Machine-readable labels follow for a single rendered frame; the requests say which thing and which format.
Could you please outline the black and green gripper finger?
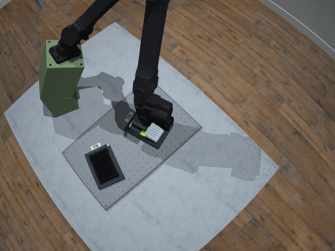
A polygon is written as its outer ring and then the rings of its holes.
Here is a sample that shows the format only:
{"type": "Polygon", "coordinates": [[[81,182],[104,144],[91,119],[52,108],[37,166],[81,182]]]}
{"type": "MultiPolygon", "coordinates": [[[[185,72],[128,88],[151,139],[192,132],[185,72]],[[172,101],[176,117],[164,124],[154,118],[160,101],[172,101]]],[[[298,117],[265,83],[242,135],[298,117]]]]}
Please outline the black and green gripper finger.
{"type": "Polygon", "coordinates": [[[141,134],[142,136],[145,137],[145,136],[147,135],[147,133],[148,133],[147,131],[143,131],[143,130],[142,130],[141,133],[139,133],[139,134],[141,134]]]}

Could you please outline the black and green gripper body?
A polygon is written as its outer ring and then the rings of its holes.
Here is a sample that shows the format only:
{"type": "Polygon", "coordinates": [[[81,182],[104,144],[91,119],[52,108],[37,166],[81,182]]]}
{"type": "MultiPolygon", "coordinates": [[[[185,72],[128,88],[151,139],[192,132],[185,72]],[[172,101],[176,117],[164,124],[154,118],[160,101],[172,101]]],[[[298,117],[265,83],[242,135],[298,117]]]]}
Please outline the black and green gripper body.
{"type": "Polygon", "coordinates": [[[147,131],[148,126],[141,123],[139,116],[142,116],[142,115],[139,115],[138,113],[136,113],[136,115],[134,116],[134,118],[131,121],[130,129],[132,129],[132,130],[134,130],[138,133],[141,133],[142,130],[147,131]]]}

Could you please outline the white label with n2 text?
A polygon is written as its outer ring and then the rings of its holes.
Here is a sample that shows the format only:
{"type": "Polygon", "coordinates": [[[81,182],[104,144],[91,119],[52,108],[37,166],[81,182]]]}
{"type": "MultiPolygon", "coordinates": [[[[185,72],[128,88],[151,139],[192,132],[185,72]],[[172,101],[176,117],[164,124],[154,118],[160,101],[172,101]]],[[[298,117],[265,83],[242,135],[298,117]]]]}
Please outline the white label with n2 text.
{"type": "Polygon", "coordinates": [[[98,147],[100,147],[100,146],[101,146],[101,144],[100,144],[100,142],[99,142],[99,143],[97,143],[97,144],[91,146],[91,149],[94,150],[94,149],[96,149],[96,148],[98,148],[98,147]]]}

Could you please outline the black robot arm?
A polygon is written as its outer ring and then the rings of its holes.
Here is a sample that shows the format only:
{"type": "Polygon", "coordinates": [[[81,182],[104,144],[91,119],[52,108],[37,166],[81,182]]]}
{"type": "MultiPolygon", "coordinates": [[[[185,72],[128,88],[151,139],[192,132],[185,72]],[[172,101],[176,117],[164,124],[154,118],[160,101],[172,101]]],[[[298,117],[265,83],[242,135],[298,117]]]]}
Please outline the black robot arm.
{"type": "MultiPolygon", "coordinates": [[[[58,44],[49,49],[56,64],[80,56],[77,44],[81,44],[82,39],[89,39],[95,23],[118,1],[96,0],[73,24],[62,30],[58,44]]],[[[142,115],[139,116],[141,123],[150,126],[154,121],[164,131],[170,130],[174,122],[171,116],[173,104],[154,94],[154,90],[158,86],[158,63],[169,1],[146,0],[139,61],[132,88],[136,112],[142,115]]]]}

